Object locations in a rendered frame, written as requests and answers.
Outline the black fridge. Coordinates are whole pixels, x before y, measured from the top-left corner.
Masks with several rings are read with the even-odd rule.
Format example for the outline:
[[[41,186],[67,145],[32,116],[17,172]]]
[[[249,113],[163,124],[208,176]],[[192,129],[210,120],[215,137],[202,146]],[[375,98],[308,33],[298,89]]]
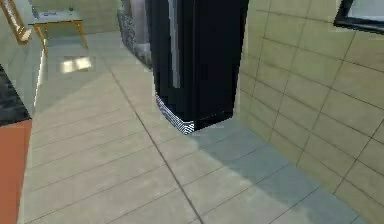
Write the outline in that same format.
[[[177,0],[175,88],[168,0],[146,0],[156,104],[181,133],[233,116],[249,1]]]

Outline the grey speckled counter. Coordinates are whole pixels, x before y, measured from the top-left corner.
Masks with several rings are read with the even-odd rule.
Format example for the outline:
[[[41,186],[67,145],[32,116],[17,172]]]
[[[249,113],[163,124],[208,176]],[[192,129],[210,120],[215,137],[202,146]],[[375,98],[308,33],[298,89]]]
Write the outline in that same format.
[[[117,19],[122,43],[144,65],[151,68],[146,0],[121,0]]]

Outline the wooden table with pale top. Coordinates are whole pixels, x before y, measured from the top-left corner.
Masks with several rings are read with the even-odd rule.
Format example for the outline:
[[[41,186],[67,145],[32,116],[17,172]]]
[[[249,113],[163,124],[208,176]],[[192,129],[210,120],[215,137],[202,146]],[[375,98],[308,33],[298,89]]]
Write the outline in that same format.
[[[43,33],[48,34],[47,26],[49,25],[60,25],[60,24],[72,24],[75,25],[79,35],[81,36],[82,42],[85,47],[88,47],[88,43],[85,39],[82,24],[83,19],[80,14],[76,11],[70,12],[69,10],[64,11],[45,11],[45,12],[57,12],[57,16],[43,16],[42,12],[37,12],[36,15],[28,22],[33,30],[36,32],[41,44],[44,54],[47,54],[47,47],[45,44],[45,38]]]

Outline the orange cupboard with black top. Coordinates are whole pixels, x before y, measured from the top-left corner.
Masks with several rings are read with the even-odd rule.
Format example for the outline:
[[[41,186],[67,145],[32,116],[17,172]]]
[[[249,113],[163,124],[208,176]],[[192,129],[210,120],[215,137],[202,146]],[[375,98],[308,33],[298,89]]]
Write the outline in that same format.
[[[0,224],[16,224],[31,119],[0,64]]]

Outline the black framed window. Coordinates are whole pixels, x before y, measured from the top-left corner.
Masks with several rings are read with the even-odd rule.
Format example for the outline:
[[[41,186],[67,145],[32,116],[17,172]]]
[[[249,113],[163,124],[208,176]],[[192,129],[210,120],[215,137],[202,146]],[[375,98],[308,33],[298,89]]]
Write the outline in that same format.
[[[384,35],[384,0],[340,0],[333,25]]]

